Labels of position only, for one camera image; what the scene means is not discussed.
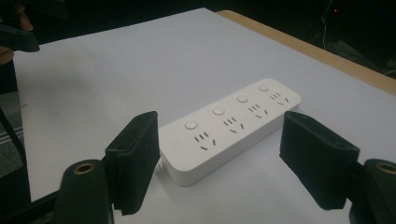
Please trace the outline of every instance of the cable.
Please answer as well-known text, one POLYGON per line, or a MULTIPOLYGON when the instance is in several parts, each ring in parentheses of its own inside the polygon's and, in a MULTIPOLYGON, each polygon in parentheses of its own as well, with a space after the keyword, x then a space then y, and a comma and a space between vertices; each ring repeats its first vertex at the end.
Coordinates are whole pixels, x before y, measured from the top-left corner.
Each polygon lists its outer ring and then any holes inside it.
POLYGON ((25 149, 23 146, 23 143, 21 142, 20 138, 17 136, 17 134, 14 132, 14 129, 12 128, 11 124, 9 123, 6 114, 4 113, 3 109, 0 107, 0 123, 3 125, 4 129, 9 135, 9 138, 11 138, 12 143, 14 144, 15 148, 18 150, 20 153, 23 165, 26 166, 26 155, 25 155, 25 149))
POLYGON ((166 163, 160 158, 155 166, 154 172, 160 172, 161 170, 165 169, 166 163))
POLYGON ((326 32, 327 32, 326 17, 327 17, 327 15, 329 14, 329 8, 330 8, 331 5, 332 5, 332 0, 330 1, 329 5, 327 6, 326 13, 325 13, 324 17, 322 17, 322 23, 323 23, 323 26, 324 26, 322 42, 323 42, 323 49, 324 49, 324 50, 326 50, 326 43, 325 43, 326 32))

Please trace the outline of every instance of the white table surface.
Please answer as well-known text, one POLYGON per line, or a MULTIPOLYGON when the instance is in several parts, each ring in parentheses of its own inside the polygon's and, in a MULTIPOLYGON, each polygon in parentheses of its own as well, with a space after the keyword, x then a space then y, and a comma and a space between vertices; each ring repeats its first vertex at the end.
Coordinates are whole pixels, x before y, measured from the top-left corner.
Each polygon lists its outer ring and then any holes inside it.
MULTIPOLYGON (((160 127, 262 78, 303 99, 299 112, 361 148, 360 162, 396 161, 396 97, 206 9, 41 46, 15 57, 33 200, 69 165, 102 159, 134 117, 160 127)), ((320 209, 279 158, 281 131, 190 187, 166 173, 142 209, 116 223, 349 223, 320 209)))

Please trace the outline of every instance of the power strip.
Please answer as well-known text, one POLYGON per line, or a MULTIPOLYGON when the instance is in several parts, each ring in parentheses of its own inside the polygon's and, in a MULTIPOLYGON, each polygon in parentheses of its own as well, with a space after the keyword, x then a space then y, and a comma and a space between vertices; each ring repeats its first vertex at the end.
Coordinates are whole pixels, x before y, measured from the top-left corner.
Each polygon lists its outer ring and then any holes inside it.
POLYGON ((267 78, 161 127, 164 167, 188 186, 279 129, 301 97, 267 78))

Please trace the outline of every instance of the round button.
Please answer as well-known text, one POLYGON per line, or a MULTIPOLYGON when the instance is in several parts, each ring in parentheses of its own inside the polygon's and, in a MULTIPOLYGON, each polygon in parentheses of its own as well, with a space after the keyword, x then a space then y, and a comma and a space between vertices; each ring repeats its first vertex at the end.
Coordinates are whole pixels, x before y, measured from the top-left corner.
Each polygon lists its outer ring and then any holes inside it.
POLYGON ((261 85, 259 86, 259 90, 261 90, 261 91, 269 91, 270 88, 268 88, 268 86, 265 85, 265 84, 261 84, 261 85))
POLYGON ((213 108, 213 113, 214 113, 215 115, 220 116, 220 115, 223 115, 224 112, 225 112, 225 110, 224 110, 224 108, 221 107, 221 106, 216 106, 215 108, 213 108))
POLYGON ((246 95, 238 95, 236 99, 241 103, 246 103, 248 101, 248 97, 246 95))
POLYGON ((198 123, 195 120, 190 119, 187 120, 187 122, 184 124, 184 127, 187 130, 194 130, 198 127, 198 123))

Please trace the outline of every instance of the white power strip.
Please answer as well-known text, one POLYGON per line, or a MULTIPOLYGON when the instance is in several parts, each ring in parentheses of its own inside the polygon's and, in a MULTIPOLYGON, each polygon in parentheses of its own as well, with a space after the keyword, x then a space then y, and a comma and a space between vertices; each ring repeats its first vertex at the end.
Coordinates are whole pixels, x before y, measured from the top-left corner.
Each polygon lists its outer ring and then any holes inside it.
POLYGON ((283 114, 301 97, 273 79, 263 79, 161 127, 164 167, 188 186, 279 129, 283 114))

